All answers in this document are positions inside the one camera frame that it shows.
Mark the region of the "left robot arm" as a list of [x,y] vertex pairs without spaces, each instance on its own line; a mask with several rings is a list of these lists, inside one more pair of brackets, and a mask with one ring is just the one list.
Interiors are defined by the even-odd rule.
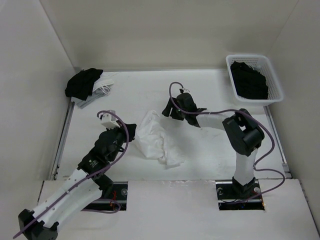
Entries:
[[55,240],[60,228],[98,199],[112,195],[110,165],[124,155],[134,140],[136,124],[119,124],[102,132],[64,184],[46,201],[18,215],[19,233],[28,240]]

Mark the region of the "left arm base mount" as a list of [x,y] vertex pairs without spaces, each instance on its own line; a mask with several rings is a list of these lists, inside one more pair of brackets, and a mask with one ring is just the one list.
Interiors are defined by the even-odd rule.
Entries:
[[87,205],[84,211],[98,211],[98,212],[115,212],[117,210],[127,210],[127,198],[128,198],[128,186],[127,181],[114,182],[111,190],[107,193],[103,193],[102,196]]

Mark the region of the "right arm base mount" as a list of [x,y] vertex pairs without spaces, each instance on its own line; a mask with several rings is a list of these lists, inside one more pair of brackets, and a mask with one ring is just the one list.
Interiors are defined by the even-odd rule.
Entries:
[[256,196],[248,200],[248,198],[261,192],[260,184],[257,180],[244,193],[237,192],[232,181],[218,181],[215,186],[220,211],[265,210],[262,196]]

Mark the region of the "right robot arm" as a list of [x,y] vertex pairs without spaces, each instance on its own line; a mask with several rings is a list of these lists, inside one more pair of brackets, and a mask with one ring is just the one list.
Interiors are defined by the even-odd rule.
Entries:
[[259,124],[244,108],[235,111],[231,116],[205,113],[205,110],[197,107],[190,93],[182,92],[177,97],[169,98],[162,115],[175,120],[186,120],[189,125],[197,128],[225,131],[236,152],[236,167],[231,190],[242,200],[255,188],[253,165],[265,135]]

